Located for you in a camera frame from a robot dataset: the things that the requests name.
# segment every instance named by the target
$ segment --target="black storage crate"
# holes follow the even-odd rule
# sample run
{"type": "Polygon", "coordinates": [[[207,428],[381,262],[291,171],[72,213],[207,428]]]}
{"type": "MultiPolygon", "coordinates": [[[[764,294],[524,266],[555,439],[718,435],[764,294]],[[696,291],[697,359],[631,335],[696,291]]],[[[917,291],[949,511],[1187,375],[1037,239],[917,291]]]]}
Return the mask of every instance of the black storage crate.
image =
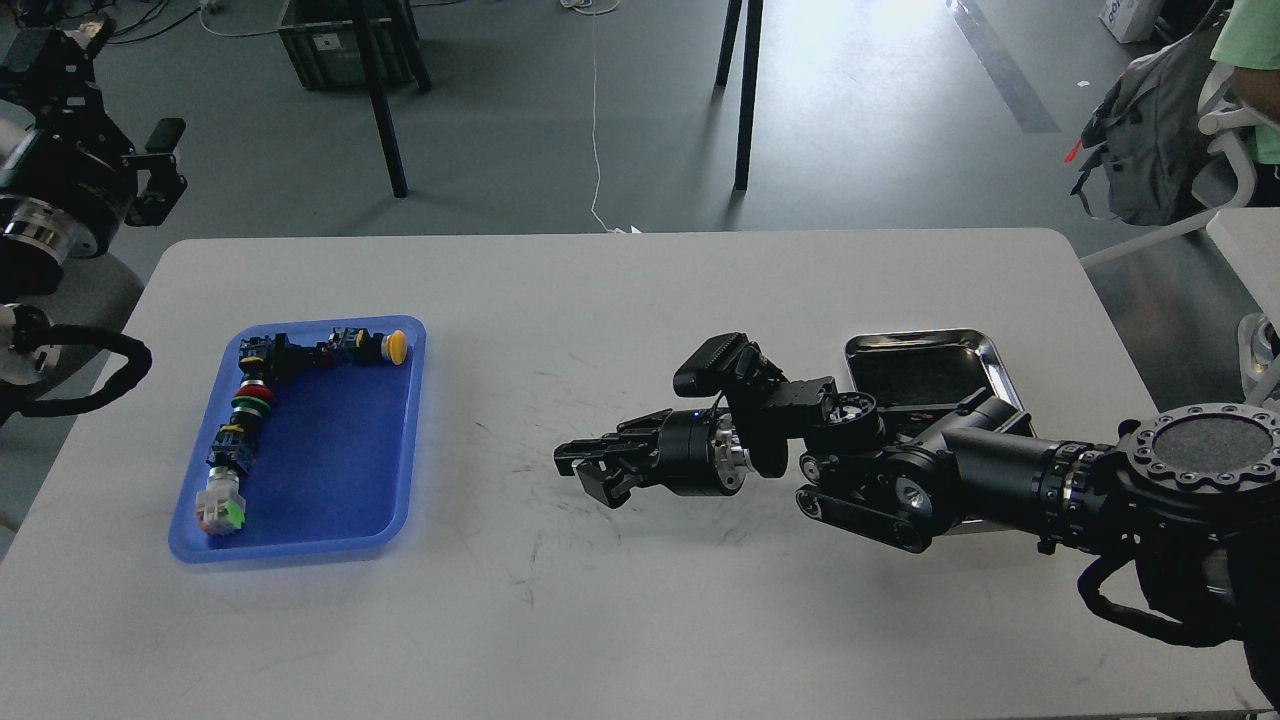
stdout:
{"type": "MultiPolygon", "coordinates": [[[[403,3],[408,32],[416,41],[417,24],[408,0],[403,3]]],[[[385,5],[380,0],[365,0],[365,12],[383,82],[408,82],[412,73],[404,53],[392,35],[392,20],[387,17],[385,5]]],[[[360,49],[347,0],[285,0],[276,31],[302,87],[325,90],[365,83],[365,69],[360,63],[360,49]]]]}

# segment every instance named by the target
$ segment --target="green shirt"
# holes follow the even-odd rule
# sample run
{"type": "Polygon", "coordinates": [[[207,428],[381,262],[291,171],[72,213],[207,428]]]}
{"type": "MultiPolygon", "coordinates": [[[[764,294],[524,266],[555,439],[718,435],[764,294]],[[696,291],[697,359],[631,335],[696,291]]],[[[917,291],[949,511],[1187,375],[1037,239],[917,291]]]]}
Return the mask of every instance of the green shirt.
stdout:
{"type": "MultiPolygon", "coordinates": [[[[1280,0],[1235,0],[1211,55],[1252,70],[1280,70],[1280,0]]],[[[1280,165],[1280,132],[1258,127],[1249,150],[1258,163],[1280,165]]]]}

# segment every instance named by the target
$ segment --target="red tag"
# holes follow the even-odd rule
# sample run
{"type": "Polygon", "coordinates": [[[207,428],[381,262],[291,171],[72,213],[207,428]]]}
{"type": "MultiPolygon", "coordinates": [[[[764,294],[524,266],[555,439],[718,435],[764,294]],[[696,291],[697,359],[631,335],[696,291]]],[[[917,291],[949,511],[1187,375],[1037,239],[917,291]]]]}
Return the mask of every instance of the red tag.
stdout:
{"type": "Polygon", "coordinates": [[[1062,158],[1062,161],[1064,163],[1073,163],[1073,161],[1075,161],[1075,155],[1080,152],[1080,145],[1083,145],[1083,143],[1084,143],[1084,138],[1083,137],[1079,138],[1079,140],[1076,140],[1075,145],[1071,146],[1071,151],[1066,154],[1066,158],[1062,158]]]}

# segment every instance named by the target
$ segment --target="cardboard box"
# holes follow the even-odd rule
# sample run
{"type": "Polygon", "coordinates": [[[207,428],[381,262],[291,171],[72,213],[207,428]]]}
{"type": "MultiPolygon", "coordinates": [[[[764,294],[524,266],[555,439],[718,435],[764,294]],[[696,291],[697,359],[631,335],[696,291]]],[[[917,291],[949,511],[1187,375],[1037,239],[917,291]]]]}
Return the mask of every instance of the cardboard box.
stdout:
{"type": "Polygon", "coordinates": [[[1151,37],[1156,17],[1165,0],[1106,0],[1098,19],[1120,42],[1138,42],[1151,37]]]}

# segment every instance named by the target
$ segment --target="blue tray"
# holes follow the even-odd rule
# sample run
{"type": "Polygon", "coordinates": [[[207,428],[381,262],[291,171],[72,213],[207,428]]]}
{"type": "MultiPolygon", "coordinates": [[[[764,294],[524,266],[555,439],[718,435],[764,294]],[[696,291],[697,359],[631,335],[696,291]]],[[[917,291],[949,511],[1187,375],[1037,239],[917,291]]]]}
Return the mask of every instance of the blue tray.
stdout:
{"type": "Polygon", "coordinates": [[[169,523],[169,550],[183,562],[360,550],[385,543],[408,512],[417,439],[417,409],[426,328],[408,315],[311,320],[246,328],[227,343],[169,523]],[[262,423],[253,469],[241,482],[244,528],[210,537],[196,525],[196,493],[205,489],[205,457],[230,416],[239,387],[241,338],[288,333],[314,345],[334,327],[403,331],[403,365],[337,366],[300,374],[275,391],[262,423]]]}

